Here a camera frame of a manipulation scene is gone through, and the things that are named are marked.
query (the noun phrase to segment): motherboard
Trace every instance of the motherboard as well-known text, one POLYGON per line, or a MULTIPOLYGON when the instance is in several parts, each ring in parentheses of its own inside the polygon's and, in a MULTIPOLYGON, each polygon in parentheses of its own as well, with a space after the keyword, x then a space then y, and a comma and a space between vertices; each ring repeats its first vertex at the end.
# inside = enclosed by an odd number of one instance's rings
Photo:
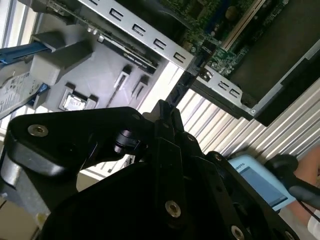
POLYGON ((160 0, 188 23, 182 46, 198 68, 228 78, 282 11, 287 0, 160 0))

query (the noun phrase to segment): light blue device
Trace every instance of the light blue device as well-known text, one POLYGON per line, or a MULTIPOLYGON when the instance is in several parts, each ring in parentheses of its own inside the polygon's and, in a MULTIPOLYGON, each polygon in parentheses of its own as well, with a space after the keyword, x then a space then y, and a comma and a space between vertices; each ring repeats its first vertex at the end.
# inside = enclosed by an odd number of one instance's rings
POLYGON ((278 211, 296 200, 283 184, 252 156, 242 155, 229 160, 229 163, 273 210, 278 211))

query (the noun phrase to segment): green circuit board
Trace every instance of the green circuit board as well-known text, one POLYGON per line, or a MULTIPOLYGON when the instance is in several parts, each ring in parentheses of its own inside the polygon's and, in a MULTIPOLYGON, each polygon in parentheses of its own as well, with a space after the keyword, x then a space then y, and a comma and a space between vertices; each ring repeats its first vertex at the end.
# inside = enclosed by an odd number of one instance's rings
POLYGON ((205 40, 219 45, 232 31, 254 0, 160 0, 182 16, 190 29, 183 47, 196 54, 205 40))
POLYGON ((222 42, 255 0, 159 0, 189 24, 182 47, 221 75, 228 77, 254 43, 285 7, 283 0, 265 0, 231 48, 222 42))
POLYGON ((272 8, 267 17, 264 18, 258 27, 249 32, 244 29, 229 51, 225 51, 221 47, 217 47, 207 65, 220 73, 222 76, 228 77, 241 62, 250 48, 255 44, 255 42, 258 41, 259 38, 264 34, 264 32, 268 29, 268 27, 272 24, 274 19, 280 14, 284 7, 285 4, 280 1, 272 8))

